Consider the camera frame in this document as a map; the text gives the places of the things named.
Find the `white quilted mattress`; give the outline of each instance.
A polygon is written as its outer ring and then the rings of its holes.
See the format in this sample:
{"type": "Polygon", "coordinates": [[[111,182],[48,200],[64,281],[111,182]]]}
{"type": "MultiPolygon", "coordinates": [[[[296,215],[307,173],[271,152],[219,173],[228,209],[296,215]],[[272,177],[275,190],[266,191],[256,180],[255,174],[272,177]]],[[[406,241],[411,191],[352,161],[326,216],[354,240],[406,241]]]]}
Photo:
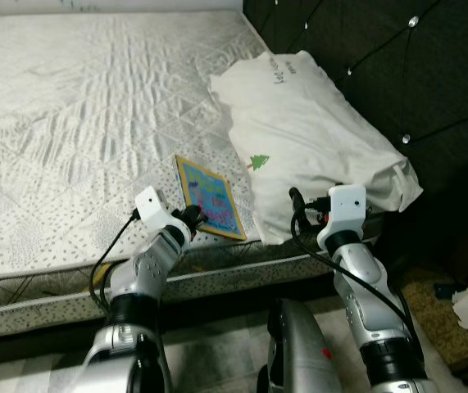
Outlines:
{"type": "MultiPolygon", "coordinates": [[[[256,239],[207,85],[263,50],[233,11],[0,17],[0,278],[92,264],[149,184],[181,207],[174,154],[230,181],[256,239]]],[[[134,223],[108,260],[147,235],[134,223]]]]}

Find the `dark upholstered headboard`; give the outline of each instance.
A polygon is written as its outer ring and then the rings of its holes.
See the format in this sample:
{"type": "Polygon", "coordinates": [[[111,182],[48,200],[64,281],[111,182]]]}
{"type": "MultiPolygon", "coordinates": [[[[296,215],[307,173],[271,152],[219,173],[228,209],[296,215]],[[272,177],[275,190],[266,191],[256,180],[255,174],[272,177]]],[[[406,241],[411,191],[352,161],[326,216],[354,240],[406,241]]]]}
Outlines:
{"type": "Polygon", "coordinates": [[[407,156],[424,188],[388,217],[386,257],[443,251],[468,227],[468,2],[245,0],[272,52],[307,50],[407,156]]]}

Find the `colorful book cover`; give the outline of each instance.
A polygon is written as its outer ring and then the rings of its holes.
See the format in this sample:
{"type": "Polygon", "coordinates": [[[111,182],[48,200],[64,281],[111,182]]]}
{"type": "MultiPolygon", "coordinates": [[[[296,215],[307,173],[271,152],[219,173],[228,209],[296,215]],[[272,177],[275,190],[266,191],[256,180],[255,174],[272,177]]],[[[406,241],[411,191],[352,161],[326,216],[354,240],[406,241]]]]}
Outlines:
{"type": "Polygon", "coordinates": [[[175,156],[186,206],[199,205],[208,222],[199,230],[246,240],[228,182],[218,174],[175,156]]]}

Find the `tufted headboard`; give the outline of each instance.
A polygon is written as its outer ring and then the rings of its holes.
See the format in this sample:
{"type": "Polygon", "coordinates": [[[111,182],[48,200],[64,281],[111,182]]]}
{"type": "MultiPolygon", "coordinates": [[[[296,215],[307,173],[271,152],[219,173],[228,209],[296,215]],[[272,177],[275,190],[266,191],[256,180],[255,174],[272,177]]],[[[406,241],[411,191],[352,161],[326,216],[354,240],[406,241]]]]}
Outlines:
{"type": "Polygon", "coordinates": [[[468,230],[468,2],[245,0],[275,53],[307,50],[424,188],[386,219],[379,253],[439,253],[468,230]]]}

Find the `mattress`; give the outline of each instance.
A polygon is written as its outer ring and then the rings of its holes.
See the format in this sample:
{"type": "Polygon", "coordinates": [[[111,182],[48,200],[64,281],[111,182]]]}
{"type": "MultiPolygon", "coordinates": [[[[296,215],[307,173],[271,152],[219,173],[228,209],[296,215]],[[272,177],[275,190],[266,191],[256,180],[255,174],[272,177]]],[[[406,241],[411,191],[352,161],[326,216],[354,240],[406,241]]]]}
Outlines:
{"type": "MultiPolygon", "coordinates": [[[[94,318],[85,288],[146,186],[184,200],[175,154],[225,176],[248,239],[199,233],[172,272],[181,301],[328,271],[265,247],[210,74],[264,43],[234,11],[0,17],[0,335],[94,318]]],[[[371,232],[377,232],[372,225],[371,232]]],[[[135,222],[107,258],[131,256],[135,222]]]]}

